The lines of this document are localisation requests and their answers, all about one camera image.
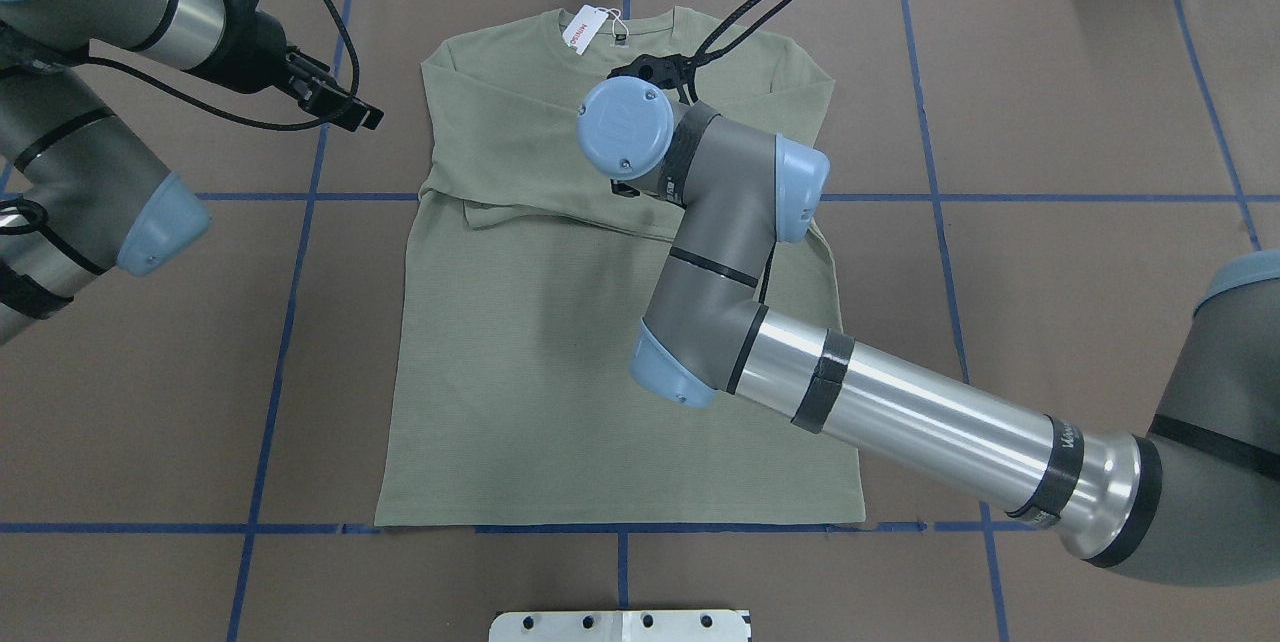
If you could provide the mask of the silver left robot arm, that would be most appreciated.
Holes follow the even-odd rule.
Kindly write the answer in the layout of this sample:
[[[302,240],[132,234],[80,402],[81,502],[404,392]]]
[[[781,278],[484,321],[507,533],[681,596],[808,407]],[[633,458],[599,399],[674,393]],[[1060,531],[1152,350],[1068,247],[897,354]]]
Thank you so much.
[[[375,130],[384,114],[358,98],[353,41],[335,3],[321,1],[349,58],[348,83],[291,42],[260,0],[3,0],[3,160],[28,182],[3,203],[3,341],[55,317],[111,269],[148,276],[211,224],[186,182],[77,68],[123,72],[256,130]],[[239,95],[278,90],[307,119],[274,124],[225,113],[128,64],[96,58],[93,42]]]

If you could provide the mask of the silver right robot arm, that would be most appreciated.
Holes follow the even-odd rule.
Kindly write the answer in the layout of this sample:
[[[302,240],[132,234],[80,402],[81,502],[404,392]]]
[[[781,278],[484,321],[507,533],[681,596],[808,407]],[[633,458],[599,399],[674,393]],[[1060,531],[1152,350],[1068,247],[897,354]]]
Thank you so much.
[[[1279,569],[1277,251],[1215,274],[1144,434],[1091,434],[788,318],[758,299],[778,244],[809,231],[829,160],[616,74],[579,146],[617,194],[682,210],[630,363],[692,408],[717,393],[1000,506],[1132,579],[1228,587]]]

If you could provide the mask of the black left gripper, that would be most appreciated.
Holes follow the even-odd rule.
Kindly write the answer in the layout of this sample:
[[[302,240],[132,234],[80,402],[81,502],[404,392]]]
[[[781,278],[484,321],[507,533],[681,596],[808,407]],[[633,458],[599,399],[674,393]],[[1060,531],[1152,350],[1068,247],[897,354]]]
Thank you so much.
[[[321,87],[334,82],[332,68],[289,43],[282,23],[260,10],[228,12],[210,58],[189,73],[241,95],[279,90],[298,100],[302,113],[342,130],[376,130],[385,115],[344,90]]]

